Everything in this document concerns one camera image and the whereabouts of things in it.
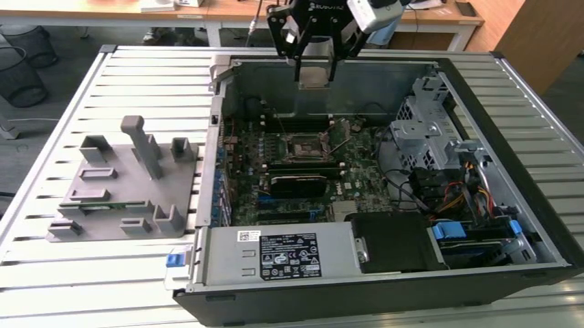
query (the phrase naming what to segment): wastebasket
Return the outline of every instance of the wastebasket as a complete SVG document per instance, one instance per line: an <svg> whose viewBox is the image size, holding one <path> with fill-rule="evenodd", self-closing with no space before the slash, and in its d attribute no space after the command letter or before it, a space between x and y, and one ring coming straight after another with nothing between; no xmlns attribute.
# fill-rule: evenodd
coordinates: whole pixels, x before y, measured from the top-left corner
<svg viewBox="0 0 584 328"><path fill-rule="evenodd" d="M53 65L59 57L48 40L49 35L43 26L34 25L2 25L0 34L10 46L26 51L26 60L32 67L44 68Z"/></svg>
<svg viewBox="0 0 584 328"><path fill-rule="evenodd" d="M0 48L0 96L14 107L29 107L48 96L47 88L26 62L26 51Z"/></svg>

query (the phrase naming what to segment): power supply label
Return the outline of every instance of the power supply label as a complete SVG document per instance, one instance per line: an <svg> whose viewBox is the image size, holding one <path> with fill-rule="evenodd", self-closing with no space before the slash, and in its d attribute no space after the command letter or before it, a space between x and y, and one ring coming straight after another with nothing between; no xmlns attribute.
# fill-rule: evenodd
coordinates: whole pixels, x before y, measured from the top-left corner
<svg viewBox="0 0 584 328"><path fill-rule="evenodd" d="M322 276L316 234L262 236L259 248L263 280Z"/></svg>

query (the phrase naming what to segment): blue latch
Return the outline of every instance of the blue latch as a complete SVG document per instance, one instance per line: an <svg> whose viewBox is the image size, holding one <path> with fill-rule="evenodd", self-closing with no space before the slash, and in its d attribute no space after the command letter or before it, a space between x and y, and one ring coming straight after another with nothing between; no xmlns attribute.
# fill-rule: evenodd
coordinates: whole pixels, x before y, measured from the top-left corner
<svg viewBox="0 0 584 328"><path fill-rule="evenodd" d="M513 230L513 233L516 235L521 234L522 229L521 229L521 225L520 225L517 220L510 220L509 221L509 226L510 226L510 229Z"/></svg>
<svg viewBox="0 0 584 328"><path fill-rule="evenodd" d="M165 256L165 267L167 268L183 267L186 264L184 259L186 259L184 253L168 254Z"/></svg>
<svg viewBox="0 0 584 328"><path fill-rule="evenodd" d="M459 222L438 222L433 227L431 231L434 233L435 240L449 239L449 238L465 238L466 233Z"/></svg>

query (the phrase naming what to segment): gray carpet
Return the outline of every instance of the gray carpet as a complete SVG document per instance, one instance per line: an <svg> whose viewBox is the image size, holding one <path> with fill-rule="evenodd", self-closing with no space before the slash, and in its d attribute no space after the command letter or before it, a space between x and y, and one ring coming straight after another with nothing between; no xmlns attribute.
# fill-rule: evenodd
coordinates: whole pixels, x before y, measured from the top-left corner
<svg viewBox="0 0 584 328"><path fill-rule="evenodd" d="M0 111L8 119L60 118L101 44L140 45L147 30L141 27L92 27L89 38L80 39L75 27L45 28L51 33L51 42L60 58L55 66L39 70L51 96L40 105L26 109L10 107L0 98ZM204 44L206 34L199 31L195 36L200 39L200 44ZM246 30L222 30L222 40L224 46L243 46ZM271 45L267 30L256 31L250 44ZM584 140L584 128L580 123L584 112L582 76L584 59L578 58L544 96L545 102L580 140ZM12 141L0 138L0 191L16 192L55 124L48 121L14 122L21 137ZM0 197L0 213L5 211L9 200Z"/></svg>

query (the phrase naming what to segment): motherboard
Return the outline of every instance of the motherboard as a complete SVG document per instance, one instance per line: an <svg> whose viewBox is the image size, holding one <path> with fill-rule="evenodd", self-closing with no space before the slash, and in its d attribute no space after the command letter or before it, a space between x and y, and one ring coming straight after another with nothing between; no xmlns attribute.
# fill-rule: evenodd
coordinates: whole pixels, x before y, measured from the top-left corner
<svg viewBox="0 0 584 328"><path fill-rule="evenodd" d="M227 120L231 226L343 221L390 210L374 156L383 128L355 116Z"/></svg>

